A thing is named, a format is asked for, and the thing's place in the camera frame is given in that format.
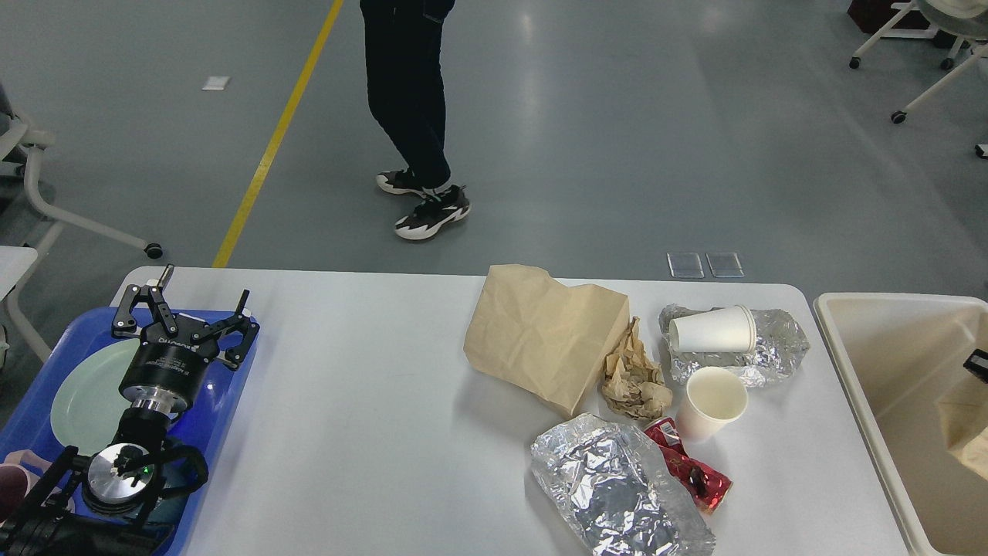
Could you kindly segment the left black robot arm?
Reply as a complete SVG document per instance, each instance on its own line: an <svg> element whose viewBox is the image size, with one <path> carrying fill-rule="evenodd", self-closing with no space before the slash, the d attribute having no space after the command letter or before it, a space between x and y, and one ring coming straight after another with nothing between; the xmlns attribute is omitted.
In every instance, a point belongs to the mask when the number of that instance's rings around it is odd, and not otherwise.
<svg viewBox="0 0 988 556"><path fill-rule="evenodd" d="M173 310L172 274L71 323L2 430L4 555L177 555L245 387L247 309Z"/></svg>

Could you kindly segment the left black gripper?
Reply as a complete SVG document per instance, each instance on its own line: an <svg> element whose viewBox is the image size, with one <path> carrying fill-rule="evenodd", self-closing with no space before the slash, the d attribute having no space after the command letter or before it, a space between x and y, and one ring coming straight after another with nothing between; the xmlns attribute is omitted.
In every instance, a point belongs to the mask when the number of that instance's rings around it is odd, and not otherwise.
<svg viewBox="0 0 988 556"><path fill-rule="evenodd" d="M139 287L128 285L110 325L113 337L139 340L121 380L120 394L133 407L162 414L194 408L208 364L218 360L237 371L260 332L260 324L246 307L249 290L242 291L232 316L214 324L187 314L175 317L163 295L174 270L173 264L167 264L158 279ZM138 305L151 312L152 323L145 328L138 327L134 319L133 310ZM229 335L239 335L239 344L220 351L218 342Z"/></svg>

